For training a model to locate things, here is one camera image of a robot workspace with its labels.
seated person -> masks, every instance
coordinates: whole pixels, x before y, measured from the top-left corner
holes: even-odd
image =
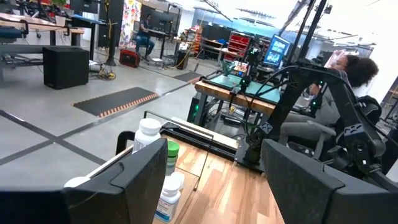
[[[139,23],[139,31],[136,36],[136,52],[139,53],[139,47],[141,45],[146,46],[148,44],[148,52],[146,56],[152,53],[152,50],[154,49],[155,46],[155,43],[150,40],[148,34],[149,21],[150,21],[150,14],[148,14],[147,19],[145,21],[141,20],[141,22]]]
[[[340,57],[331,68],[345,71],[347,73],[349,84],[352,88],[359,88],[363,84],[368,84],[372,78],[377,75],[379,69],[370,58],[359,58],[354,55],[346,55]],[[319,92],[318,85],[311,85],[311,94],[317,95]],[[340,118],[340,114],[336,107],[336,103],[329,89],[323,94],[322,105],[315,113],[315,118],[290,113],[282,126],[280,127],[279,143],[286,145],[289,136],[303,138],[309,141],[318,141],[321,132],[316,127],[307,123],[308,120],[328,126],[336,124]]]

gray floor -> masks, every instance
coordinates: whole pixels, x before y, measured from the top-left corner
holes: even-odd
[[[18,44],[48,44],[48,33],[37,39],[32,33]],[[69,38],[57,36],[57,44],[70,44]],[[88,42],[82,41],[87,49]],[[158,57],[160,42],[153,58]],[[167,44],[166,55],[174,52]],[[96,50],[95,60],[104,62],[104,50]],[[22,67],[4,71],[0,87],[0,185],[61,187],[72,177],[86,175],[114,156],[121,131],[138,129],[146,110],[166,117],[186,119],[193,85],[174,77],[195,69],[208,75],[218,67],[212,60],[189,58],[185,70],[161,69],[142,62],[139,68],[113,67],[113,81],[90,80],[87,85],[53,90],[43,85],[42,67]],[[132,87],[156,92],[159,98],[100,119],[72,106],[83,100],[115,93]],[[390,175],[398,180],[396,167]]]

chair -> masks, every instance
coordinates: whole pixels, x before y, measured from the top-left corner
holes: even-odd
[[[361,109],[363,113],[370,121],[372,121],[373,125],[376,125],[381,116],[381,107],[379,103],[370,96],[358,98],[358,101],[362,106]],[[364,124],[365,129],[371,128],[369,127],[368,123],[362,118],[361,121]],[[307,123],[317,128],[321,132],[319,140],[309,141],[298,137],[289,137],[288,145],[290,148],[295,149],[296,151],[306,152],[306,154],[309,154],[316,159],[325,161],[329,159],[329,155],[327,154],[327,151],[329,149],[332,149],[335,146],[345,147],[343,135],[345,124],[342,118],[340,118],[336,122],[333,128],[326,127],[313,121],[307,121]]]

computer monitor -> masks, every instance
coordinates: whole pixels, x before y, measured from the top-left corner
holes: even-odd
[[[266,65],[279,66],[280,62],[284,58],[289,49],[290,42],[274,35],[272,37],[271,43],[264,57],[263,63]]]
[[[70,0],[70,9],[75,12],[98,13],[98,2],[92,0]]]

woman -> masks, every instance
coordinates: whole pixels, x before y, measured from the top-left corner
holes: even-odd
[[[358,88],[363,84],[368,84],[372,78],[377,75],[379,69],[370,58],[359,58],[354,55],[345,55],[340,57],[331,68],[345,71],[347,73],[349,84],[352,88]],[[318,85],[311,86],[311,94],[317,95]],[[315,113],[315,118],[309,116],[290,113],[285,122],[280,127],[279,143],[284,146],[287,144],[289,136],[295,136],[310,141],[317,141],[321,132],[319,129],[309,125],[307,121],[314,121],[328,126],[335,124],[340,118],[336,103],[329,89],[323,94],[322,105]]]

